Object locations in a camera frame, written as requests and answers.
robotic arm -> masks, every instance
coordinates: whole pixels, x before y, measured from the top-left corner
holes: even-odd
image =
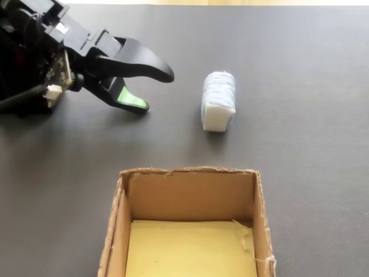
[[[110,106],[144,114],[149,105],[123,78],[170,83],[166,62],[106,29],[91,35],[57,0],[0,0],[0,113],[49,113],[67,90],[85,87]]]

cardboard box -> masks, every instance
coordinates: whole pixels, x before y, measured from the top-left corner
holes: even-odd
[[[250,221],[258,277],[274,277],[260,175],[210,167],[121,172],[98,277],[124,277],[132,220]]]

dark gray mat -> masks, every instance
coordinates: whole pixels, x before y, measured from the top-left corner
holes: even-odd
[[[78,6],[91,31],[144,42],[173,84],[128,80],[142,118],[68,93],[49,119],[0,118],[2,276],[95,276],[120,170],[261,171],[277,275],[369,272],[369,8]],[[237,80],[225,135],[202,131],[202,82]]]

black cable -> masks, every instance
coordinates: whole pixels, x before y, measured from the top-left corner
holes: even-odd
[[[0,101],[0,111],[8,108],[13,108],[19,104],[22,104],[35,96],[42,95],[46,91],[45,85],[37,85],[25,92],[9,97]]]

yellow box bottom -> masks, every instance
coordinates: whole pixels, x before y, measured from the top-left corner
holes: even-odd
[[[126,277],[257,277],[253,230],[238,222],[131,224]]]

